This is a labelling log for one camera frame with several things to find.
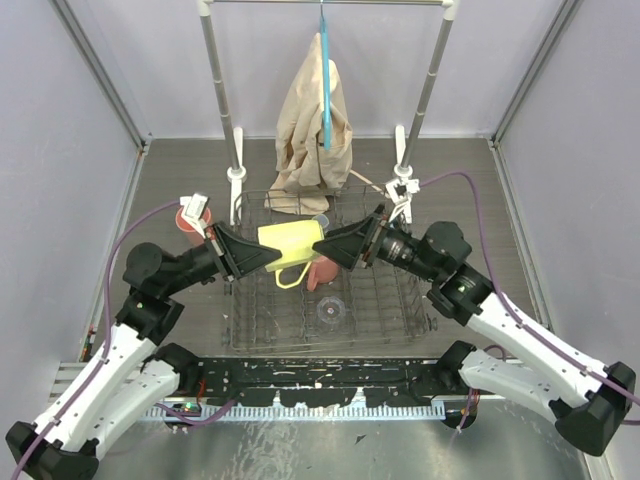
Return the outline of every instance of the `horizontal bar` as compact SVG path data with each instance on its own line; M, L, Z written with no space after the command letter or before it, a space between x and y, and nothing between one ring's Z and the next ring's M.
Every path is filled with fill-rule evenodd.
M314 3L320 0L213 0L211 3ZM442 6L443 0L324 0L324 4Z

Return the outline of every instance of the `yellow mug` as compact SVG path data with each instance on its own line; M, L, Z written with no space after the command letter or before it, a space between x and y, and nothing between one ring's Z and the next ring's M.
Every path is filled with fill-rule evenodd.
M324 230L316 220L279 223L258 228L258 242L265 247L282 252L282 257L268 264L267 272L275 272L276 285L280 288L292 288L300 285L311 262L319 256L313 251L313 244L324 239ZM280 274L285 268L306 263L300 278L293 283L280 282Z

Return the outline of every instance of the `dish rack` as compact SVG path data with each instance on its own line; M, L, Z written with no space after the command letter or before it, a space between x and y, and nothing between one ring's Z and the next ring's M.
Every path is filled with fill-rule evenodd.
M362 220L380 203L388 200L376 185L350 186L323 192L329 200L329 228ZM265 207L276 196L291 199L290 213ZM306 195L286 194L278 190L243 192L236 201L235 229L244 238L257 241L257 229L264 225L311 218L300 215L300 200ZM293 278L303 266L285 270ZM335 304L344 309L339 321L326 321L318 315ZM238 354L300 354L322 351L352 352L366 345L410 344L431 330L418 280L407 272L379 260L367 269L341 270L329 284L307 290L306 277L300 285L287 290L276 286L273 273L260 269L233 283L229 327L223 336Z

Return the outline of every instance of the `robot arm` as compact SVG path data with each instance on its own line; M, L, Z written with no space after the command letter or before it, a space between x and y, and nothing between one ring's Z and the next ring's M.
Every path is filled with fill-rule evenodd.
M17 462L44 435L24 468L34 479L92 478L109 448L148 408L173 392L196 390L202 377L198 357L175 344L158 349L184 309L171 295L217 275L227 281L242 278L281 257L280 251L249 242L222 223L204 224L206 197L187 198L183 217L203 235L204 244L179 256L153 243L134 247L123 275L131 289L111 326L106 360L103 344L53 405L31 424L17 422L7 434ZM104 364L82 390L99 362ZM124 385L141 363L140 374ZM75 395L60 417L62 406Z
M406 197L407 192L400 193ZM630 410L627 398L552 352L527 330L631 393L635 372L623 363L607 366L579 352L501 298L489 279L466 263L471 246L455 223L436 222L417 239L380 205L364 220L328 232L313 248L348 270L370 266L378 258L430 282L427 298L440 313L500 344L524 364L500 362L456 342L438 362L447 386L464 384L515 401L553 422L566 440L591 455L602 455Z

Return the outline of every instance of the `beige towel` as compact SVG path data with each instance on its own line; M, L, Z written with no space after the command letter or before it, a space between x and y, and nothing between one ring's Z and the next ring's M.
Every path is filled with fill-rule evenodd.
M272 194L265 207L286 213L315 215L329 208L324 189L339 189L351 170L353 131L347 119L347 108L340 75L329 61L331 81L331 148L324 149L322 114L322 46L320 34L311 42L309 53L293 80L282 106L276 131L278 178L271 189L288 193L304 192L300 211L295 197Z

